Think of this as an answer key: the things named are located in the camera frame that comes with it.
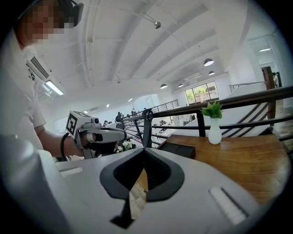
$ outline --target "white vase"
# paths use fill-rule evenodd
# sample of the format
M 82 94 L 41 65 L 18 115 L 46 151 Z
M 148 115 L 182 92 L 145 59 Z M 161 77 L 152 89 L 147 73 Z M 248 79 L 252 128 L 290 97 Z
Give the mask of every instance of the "white vase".
M 211 129 L 209 131 L 209 142 L 219 144 L 222 139 L 222 133 L 219 127 L 218 118 L 211 118 Z

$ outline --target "wooden table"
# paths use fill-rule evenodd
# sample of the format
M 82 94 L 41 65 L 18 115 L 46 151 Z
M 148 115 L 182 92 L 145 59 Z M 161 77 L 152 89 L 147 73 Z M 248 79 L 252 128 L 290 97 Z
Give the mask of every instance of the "wooden table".
M 291 170 L 289 158 L 275 135 L 223 138 L 217 145 L 210 144 L 206 137 L 171 135 L 166 142 L 194 146 L 195 160 L 218 169 L 260 204 L 282 191 Z M 144 171 L 138 180 L 145 189 L 146 176 Z

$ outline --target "ceiling-mounted camera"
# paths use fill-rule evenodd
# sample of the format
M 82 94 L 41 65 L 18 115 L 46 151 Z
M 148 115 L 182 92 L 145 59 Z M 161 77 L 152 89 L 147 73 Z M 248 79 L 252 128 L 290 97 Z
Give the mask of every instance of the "ceiling-mounted camera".
M 155 22 L 155 26 L 156 26 L 156 29 L 160 28 L 161 27 L 161 23 L 159 21 L 156 21 Z

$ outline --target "window pane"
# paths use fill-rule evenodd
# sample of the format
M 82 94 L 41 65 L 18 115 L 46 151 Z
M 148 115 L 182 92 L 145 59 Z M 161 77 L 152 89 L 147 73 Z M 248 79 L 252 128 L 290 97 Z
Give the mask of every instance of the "window pane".
M 203 102 L 210 99 L 209 92 L 207 91 L 207 85 L 200 85 L 192 89 L 194 92 L 196 102 Z
M 185 94 L 186 94 L 186 97 L 187 97 L 187 100 L 188 100 L 189 104 L 195 103 L 195 99 L 194 99 L 192 89 L 185 90 Z
M 207 83 L 207 87 L 209 89 L 211 99 L 219 97 L 217 86 L 216 86 L 216 83 L 214 81 L 212 81 L 210 83 Z

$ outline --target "fluorescent light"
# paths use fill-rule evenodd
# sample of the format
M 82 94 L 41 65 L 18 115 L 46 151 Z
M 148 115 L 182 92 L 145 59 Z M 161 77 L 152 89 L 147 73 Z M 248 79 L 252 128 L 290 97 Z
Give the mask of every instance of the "fluorescent light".
M 208 58 L 204 61 L 204 66 L 207 67 L 209 65 L 212 65 L 214 63 L 214 60 Z
M 167 88 L 167 87 L 168 87 L 168 85 L 162 84 L 161 87 L 160 87 L 160 89 L 164 89 L 164 88 Z
M 268 51 L 268 50 L 271 50 L 271 48 L 268 48 L 268 49 L 261 49 L 260 52 Z
M 46 82 L 46 85 L 47 86 L 49 86 L 51 89 L 53 89 L 56 93 L 58 93 L 59 95 L 63 95 L 64 93 L 62 93 L 61 91 L 60 91 L 60 89 L 58 89 L 53 83 L 52 83 L 52 81 L 50 81 L 50 80 L 48 80 L 47 82 Z

